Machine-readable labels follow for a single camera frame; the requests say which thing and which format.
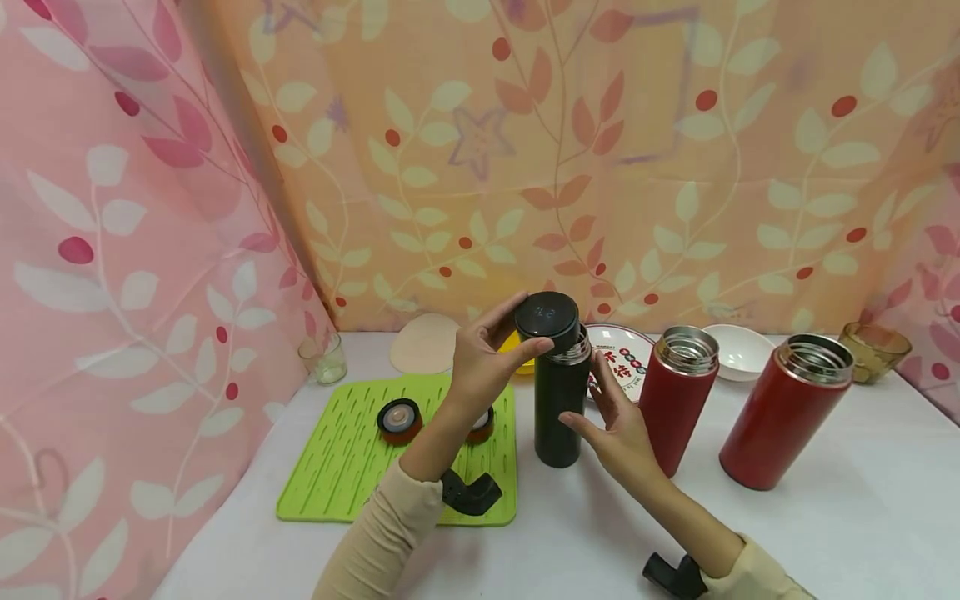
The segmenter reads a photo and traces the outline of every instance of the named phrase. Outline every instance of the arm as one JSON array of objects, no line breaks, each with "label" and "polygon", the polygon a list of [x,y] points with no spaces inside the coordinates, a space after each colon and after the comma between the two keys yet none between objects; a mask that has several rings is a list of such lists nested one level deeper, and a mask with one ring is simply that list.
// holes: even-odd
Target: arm
[{"label": "arm", "polygon": [[[455,403],[444,399],[448,406]],[[440,477],[453,465],[471,425],[457,411],[437,412],[384,475],[337,546],[314,600],[390,597],[410,555],[444,511]]]},{"label": "arm", "polygon": [[450,389],[433,419],[387,470],[360,517],[326,564],[313,600],[385,600],[413,551],[440,520],[440,478],[453,465],[473,424],[516,369],[553,347],[535,338],[500,354],[512,332],[513,296],[457,332]]},{"label": "arm", "polygon": [[660,526],[713,578],[730,575],[744,541],[663,477],[654,485],[636,479],[627,488]]},{"label": "arm", "polygon": [[812,598],[759,546],[729,529],[663,474],[650,446],[643,413],[597,354],[593,374],[599,385],[592,390],[593,399],[606,431],[575,413],[563,413],[560,420],[583,436],[607,472],[696,561],[710,597]]}]

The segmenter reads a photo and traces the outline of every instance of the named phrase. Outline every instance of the black thermos lid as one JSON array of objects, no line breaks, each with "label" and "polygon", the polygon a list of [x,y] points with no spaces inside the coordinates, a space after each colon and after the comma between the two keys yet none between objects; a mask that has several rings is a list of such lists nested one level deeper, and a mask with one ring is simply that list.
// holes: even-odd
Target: black thermos lid
[{"label": "black thermos lid", "polygon": [[521,340],[553,340],[553,349],[547,354],[566,352],[580,337],[577,303],[560,292],[537,292],[527,297],[514,311],[514,323]]}]

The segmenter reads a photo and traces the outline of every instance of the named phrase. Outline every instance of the amber glass bowl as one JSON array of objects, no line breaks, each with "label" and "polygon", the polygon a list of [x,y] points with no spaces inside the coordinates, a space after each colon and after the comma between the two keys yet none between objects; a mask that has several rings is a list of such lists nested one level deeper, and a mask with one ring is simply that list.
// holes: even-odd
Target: amber glass bowl
[{"label": "amber glass bowl", "polygon": [[913,349],[910,340],[897,331],[872,323],[847,323],[840,343],[856,361],[853,381],[867,385],[877,383]]}]

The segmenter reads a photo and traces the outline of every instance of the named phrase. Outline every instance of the white bowl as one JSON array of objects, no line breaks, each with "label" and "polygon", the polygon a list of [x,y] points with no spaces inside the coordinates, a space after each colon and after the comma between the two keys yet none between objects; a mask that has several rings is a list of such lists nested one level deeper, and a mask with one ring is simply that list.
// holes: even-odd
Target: white bowl
[{"label": "white bowl", "polygon": [[711,325],[704,331],[720,346],[720,376],[730,381],[754,381],[763,372],[774,343],[739,325]]}]

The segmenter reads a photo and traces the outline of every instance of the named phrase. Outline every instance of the plate with red text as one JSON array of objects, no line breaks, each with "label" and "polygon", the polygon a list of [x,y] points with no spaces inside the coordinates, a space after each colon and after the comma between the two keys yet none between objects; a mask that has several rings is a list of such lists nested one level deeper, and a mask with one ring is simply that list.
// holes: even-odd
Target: plate with red text
[{"label": "plate with red text", "polygon": [[[593,349],[600,350],[607,359],[627,398],[631,402],[638,402],[654,341],[638,331],[607,323],[587,325],[587,335]],[[593,373],[590,374],[589,383],[591,386],[596,384]],[[587,395],[593,400],[589,391]]]}]

